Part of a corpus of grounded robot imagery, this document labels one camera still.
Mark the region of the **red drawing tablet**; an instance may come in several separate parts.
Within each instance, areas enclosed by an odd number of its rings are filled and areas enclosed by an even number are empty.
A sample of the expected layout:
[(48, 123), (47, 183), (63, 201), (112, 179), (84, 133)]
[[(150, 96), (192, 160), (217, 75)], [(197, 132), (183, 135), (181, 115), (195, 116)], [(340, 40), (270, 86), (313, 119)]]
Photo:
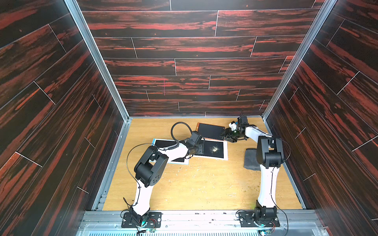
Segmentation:
[(203, 136), (205, 139), (213, 139), (213, 140), (223, 140), (221, 134), (224, 132), (224, 126), (218, 125), (211, 125), (211, 124), (203, 124), (198, 123), (196, 127), (196, 131)]

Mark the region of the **grey microfibre cloth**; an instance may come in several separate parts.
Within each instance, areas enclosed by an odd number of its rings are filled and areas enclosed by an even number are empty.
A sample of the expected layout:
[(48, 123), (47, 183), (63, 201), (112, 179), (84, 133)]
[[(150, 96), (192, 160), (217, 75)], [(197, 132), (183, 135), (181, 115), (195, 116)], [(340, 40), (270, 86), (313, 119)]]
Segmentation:
[(257, 161), (257, 149), (246, 149), (244, 158), (244, 168), (252, 171), (260, 171), (260, 164)]

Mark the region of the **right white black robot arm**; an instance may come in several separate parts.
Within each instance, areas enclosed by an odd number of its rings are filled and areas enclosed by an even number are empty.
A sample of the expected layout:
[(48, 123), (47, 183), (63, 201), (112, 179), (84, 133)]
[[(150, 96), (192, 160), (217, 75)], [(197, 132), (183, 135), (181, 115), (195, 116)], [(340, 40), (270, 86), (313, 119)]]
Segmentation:
[(276, 185), (280, 166), (284, 163), (282, 140), (249, 124), (246, 116), (231, 122), (221, 137), (231, 143), (249, 138), (257, 142), (256, 161), (261, 171), (261, 183), (253, 219), (258, 226), (278, 221)]

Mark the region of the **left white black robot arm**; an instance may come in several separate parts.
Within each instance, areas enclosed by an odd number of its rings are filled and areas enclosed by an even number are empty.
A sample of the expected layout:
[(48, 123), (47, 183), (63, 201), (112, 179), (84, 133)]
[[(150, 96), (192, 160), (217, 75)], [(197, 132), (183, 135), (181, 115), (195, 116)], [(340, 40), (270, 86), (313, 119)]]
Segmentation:
[(173, 146), (160, 148), (151, 145), (146, 149), (134, 167), (137, 190), (135, 203), (130, 207), (132, 218), (139, 226), (148, 220), (152, 190), (161, 179), (167, 163), (178, 158), (189, 159), (203, 153), (203, 146), (203, 137), (193, 131), (190, 138), (176, 141)]

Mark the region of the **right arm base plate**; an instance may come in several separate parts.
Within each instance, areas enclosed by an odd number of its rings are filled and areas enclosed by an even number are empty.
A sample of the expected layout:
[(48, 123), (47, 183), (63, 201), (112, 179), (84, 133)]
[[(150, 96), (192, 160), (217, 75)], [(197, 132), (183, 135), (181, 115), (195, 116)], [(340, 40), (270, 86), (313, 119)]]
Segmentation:
[(238, 210), (235, 213), (242, 228), (277, 228), (280, 227), (278, 218), (255, 216), (254, 211)]

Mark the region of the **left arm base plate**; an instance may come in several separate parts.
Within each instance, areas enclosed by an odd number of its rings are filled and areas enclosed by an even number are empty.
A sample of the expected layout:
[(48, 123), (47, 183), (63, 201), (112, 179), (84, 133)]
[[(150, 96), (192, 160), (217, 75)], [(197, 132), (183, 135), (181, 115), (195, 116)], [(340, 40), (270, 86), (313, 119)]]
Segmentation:
[(149, 228), (156, 229), (161, 227), (162, 213), (157, 211), (149, 211), (143, 216), (134, 212), (124, 212), (122, 217), (121, 228)]

